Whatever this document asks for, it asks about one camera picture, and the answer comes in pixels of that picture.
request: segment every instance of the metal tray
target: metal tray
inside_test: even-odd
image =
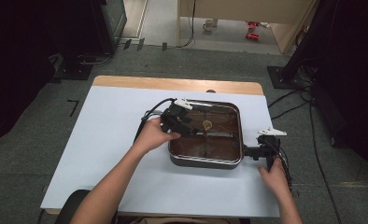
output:
[[[235,168],[243,158],[239,109],[230,103],[187,101],[192,105],[189,125],[200,132],[170,141],[171,161],[179,166]]]

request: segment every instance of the human arm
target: human arm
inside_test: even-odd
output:
[[[164,133],[161,119],[148,120],[118,164],[89,192],[74,214],[71,224],[110,223],[138,163],[152,149],[179,138],[178,133]]]
[[[269,173],[263,167],[259,167],[259,172],[262,176],[263,182],[275,194],[279,204],[279,212],[282,223],[303,223],[300,214],[298,213],[297,205],[291,196],[280,158],[275,158],[274,164],[272,165]]]

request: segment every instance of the forearm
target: forearm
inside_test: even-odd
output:
[[[129,149],[83,200],[71,223],[110,223],[143,156],[140,150]]]
[[[277,194],[276,198],[279,203],[279,212],[283,224],[303,223],[298,213],[297,205],[289,191]]]

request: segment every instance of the human hand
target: human hand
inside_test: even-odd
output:
[[[263,182],[266,184],[268,189],[275,194],[275,196],[290,193],[282,161],[278,156],[275,157],[274,164],[272,165],[269,173],[261,166],[258,169]]]
[[[132,148],[141,150],[146,154],[163,143],[177,139],[180,136],[179,133],[164,133],[161,128],[161,118],[149,119],[135,140]]]

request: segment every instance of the black stand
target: black stand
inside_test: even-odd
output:
[[[92,64],[68,63],[66,60],[63,60],[54,78],[88,80],[92,68]]]
[[[267,66],[269,77],[271,78],[272,85],[275,89],[300,89],[302,85],[296,82],[296,79],[284,79],[281,74],[284,67]]]

